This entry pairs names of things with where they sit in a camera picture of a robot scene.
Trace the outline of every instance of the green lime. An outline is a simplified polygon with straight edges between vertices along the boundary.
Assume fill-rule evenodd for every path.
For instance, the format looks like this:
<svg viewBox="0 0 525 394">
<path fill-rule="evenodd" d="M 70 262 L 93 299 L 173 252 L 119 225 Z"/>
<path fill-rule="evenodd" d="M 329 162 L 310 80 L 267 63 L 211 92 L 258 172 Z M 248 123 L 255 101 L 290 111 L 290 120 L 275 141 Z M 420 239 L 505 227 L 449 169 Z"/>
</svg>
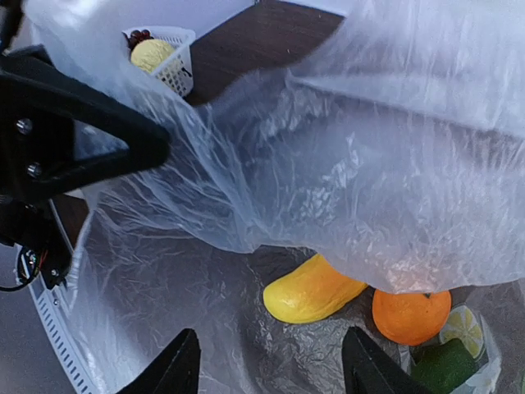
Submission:
<svg viewBox="0 0 525 394">
<path fill-rule="evenodd" d="M 461 340 L 454 338 L 426 348 L 411 376 L 434 394 L 450 394 L 476 372 L 476 361 Z"/>
</svg>

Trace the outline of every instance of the yellow fruit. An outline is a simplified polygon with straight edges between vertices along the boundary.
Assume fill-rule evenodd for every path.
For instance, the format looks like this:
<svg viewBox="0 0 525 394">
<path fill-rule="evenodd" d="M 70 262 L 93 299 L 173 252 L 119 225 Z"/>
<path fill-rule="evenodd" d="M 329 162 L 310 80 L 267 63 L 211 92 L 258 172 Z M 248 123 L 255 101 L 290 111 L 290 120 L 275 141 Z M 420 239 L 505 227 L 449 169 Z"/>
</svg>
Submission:
<svg viewBox="0 0 525 394">
<path fill-rule="evenodd" d="M 166 41 L 147 39 L 135 47 L 131 53 L 131 62 L 141 70 L 151 73 L 174 52 L 175 49 Z"/>
<path fill-rule="evenodd" d="M 459 305 L 452 309 L 446 325 L 441 329 L 441 343 L 455 338 L 461 340 L 474 359 L 479 358 L 485 349 L 482 326 L 466 305 Z"/>
<path fill-rule="evenodd" d="M 262 294 L 270 314 L 285 323 L 313 323 L 337 312 L 367 284 L 338 273 L 320 254 L 268 285 Z"/>
</svg>

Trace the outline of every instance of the white wall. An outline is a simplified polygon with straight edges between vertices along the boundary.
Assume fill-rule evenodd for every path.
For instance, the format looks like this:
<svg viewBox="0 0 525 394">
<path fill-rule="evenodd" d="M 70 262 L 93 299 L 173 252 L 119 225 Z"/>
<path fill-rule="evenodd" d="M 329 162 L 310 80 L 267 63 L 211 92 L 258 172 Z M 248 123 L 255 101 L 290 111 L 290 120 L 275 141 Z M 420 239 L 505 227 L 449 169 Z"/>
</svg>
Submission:
<svg viewBox="0 0 525 394">
<path fill-rule="evenodd" d="M 254 0 L 121 0 L 130 6 L 121 11 L 129 27 L 168 25 L 195 30 L 197 37 L 230 19 Z"/>
<path fill-rule="evenodd" d="M 302 6 L 314 7 L 319 10 L 332 12 L 334 14 L 345 15 L 349 2 L 360 0 L 284 0 L 287 2 L 294 2 Z"/>
</svg>

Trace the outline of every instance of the red grapes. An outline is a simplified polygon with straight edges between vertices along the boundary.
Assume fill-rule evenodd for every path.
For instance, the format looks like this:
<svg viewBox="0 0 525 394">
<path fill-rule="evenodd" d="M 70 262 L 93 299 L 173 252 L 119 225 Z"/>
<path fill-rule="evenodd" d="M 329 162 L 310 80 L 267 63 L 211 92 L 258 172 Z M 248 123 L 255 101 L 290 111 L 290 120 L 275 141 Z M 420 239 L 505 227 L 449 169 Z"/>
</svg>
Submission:
<svg viewBox="0 0 525 394">
<path fill-rule="evenodd" d="M 142 43 L 146 39 L 153 39 L 149 30 L 133 30 L 130 34 L 130 37 L 128 37 L 126 33 L 124 33 L 124 36 L 127 39 L 128 48 L 130 51 L 133 51 L 133 49 L 135 49 L 138 44 Z"/>
</svg>

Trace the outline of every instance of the clear plastic sheet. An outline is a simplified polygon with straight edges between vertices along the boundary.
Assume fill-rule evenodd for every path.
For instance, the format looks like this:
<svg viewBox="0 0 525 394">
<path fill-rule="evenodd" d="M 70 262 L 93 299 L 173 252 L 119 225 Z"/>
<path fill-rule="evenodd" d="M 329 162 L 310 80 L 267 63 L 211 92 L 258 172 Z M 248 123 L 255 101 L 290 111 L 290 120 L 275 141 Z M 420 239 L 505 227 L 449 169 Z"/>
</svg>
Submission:
<svg viewBox="0 0 525 394">
<path fill-rule="evenodd" d="M 25 5 L 59 70 L 173 139 L 166 165 L 105 186 L 75 254 L 69 322 L 103 392 L 129 382 L 183 327 L 204 342 L 210 392 L 337 392 L 342 332 L 366 326 L 369 308 L 350 304 L 311 326 L 274 322 L 262 285 L 297 255 L 231 252 L 309 248 L 385 291 L 525 277 L 517 17 L 446 0 L 351 2 L 312 56 L 247 75 L 193 109 L 128 61 L 126 3 Z M 484 289 L 473 292 L 481 307 L 510 297 L 494 298 L 484 318 L 511 392 L 522 368 L 511 361 L 523 355 L 500 313 L 521 314 L 523 295 L 516 285 Z"/>
</svg>

